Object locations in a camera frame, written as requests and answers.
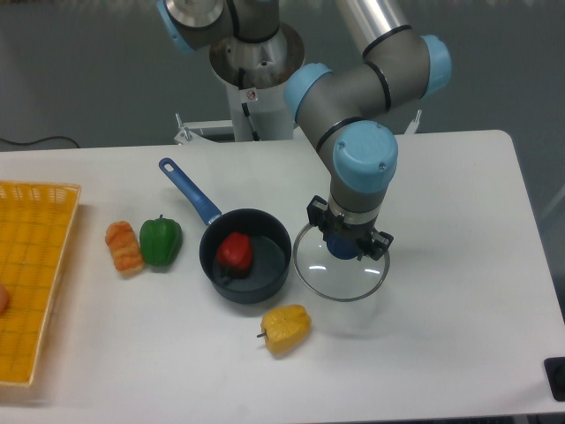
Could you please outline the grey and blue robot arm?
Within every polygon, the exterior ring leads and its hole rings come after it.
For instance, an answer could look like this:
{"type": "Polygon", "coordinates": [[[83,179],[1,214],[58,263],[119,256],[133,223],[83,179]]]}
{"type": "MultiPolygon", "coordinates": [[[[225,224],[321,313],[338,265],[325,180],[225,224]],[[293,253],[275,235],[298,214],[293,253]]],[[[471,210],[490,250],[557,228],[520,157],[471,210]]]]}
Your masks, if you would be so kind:
{"type": "Polygon", "coordinates": [[[310,141],[329,171],[330,194],[307,213],[328,251],[340,259],[383,256],[392,237],[374,224],[398,146],[377,119],[449,83],[447,46],[416,34],[395,1],[340,1],[362,61],[335,73],[305,61],[276,1],[161,1],[157,8],[180,50],[208,48],[236,140],[285,140],[299,128],[310,141]]]}

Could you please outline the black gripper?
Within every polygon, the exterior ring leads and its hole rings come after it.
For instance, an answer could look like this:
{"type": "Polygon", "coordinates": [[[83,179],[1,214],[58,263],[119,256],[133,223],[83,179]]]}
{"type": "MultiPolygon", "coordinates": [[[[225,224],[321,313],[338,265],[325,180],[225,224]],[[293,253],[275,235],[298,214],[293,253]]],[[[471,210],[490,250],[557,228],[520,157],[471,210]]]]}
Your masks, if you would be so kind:
{"type": "Polygon", "coordinates": [[[374,230],[379,214],[376,208],[366,213],[350,213],[328,209],[328,203],[314,195],[306,207],[308,223],[325,231],[326,247],[330,253],[358,253],[357,259],[379,260],[390,248],[394,237],[385,231],[374,230]]]}

